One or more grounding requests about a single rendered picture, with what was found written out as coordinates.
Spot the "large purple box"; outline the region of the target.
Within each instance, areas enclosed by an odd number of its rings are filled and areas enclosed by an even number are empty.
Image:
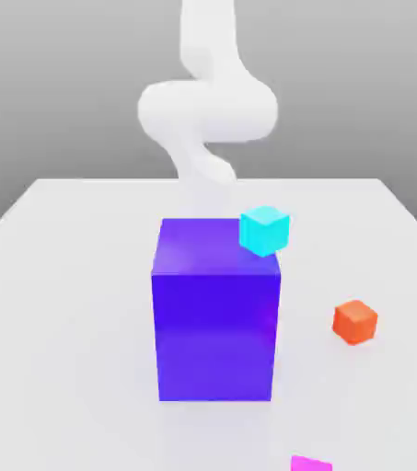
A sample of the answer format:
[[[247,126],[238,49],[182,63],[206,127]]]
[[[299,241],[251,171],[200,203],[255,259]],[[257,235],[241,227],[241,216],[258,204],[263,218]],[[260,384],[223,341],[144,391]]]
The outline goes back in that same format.
[[[162,401],[268,401],[281,292],[277,257],[239,244],[236,219],[165,218],[153,268]]]

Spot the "small magenta cube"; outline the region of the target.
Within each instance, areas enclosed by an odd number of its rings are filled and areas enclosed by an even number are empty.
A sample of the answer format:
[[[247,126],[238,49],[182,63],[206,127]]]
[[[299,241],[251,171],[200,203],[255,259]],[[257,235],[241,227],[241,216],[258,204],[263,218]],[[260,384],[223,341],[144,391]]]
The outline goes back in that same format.
[[[332,463],[293,455],[291,458],[290,471],[332,471]]]

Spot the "small orange cube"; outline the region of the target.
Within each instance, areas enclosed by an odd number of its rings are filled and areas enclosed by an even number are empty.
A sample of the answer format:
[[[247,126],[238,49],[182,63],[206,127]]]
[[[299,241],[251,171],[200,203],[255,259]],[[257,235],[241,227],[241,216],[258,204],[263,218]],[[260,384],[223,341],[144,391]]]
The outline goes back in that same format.
[[[352,300],[335,307],[332,330],[349,345],[357,345],[375,336],[377,319],[376,311]]]

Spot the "small cyan cube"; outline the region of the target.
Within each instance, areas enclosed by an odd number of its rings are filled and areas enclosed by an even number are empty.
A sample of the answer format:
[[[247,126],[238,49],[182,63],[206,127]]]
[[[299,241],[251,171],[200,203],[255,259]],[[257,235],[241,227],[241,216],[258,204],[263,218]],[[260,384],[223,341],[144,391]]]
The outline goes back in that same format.
[[[287,247],[290,216],[272,206],[261,206],[239,218],[239,244],[259,257],[267,257]]]

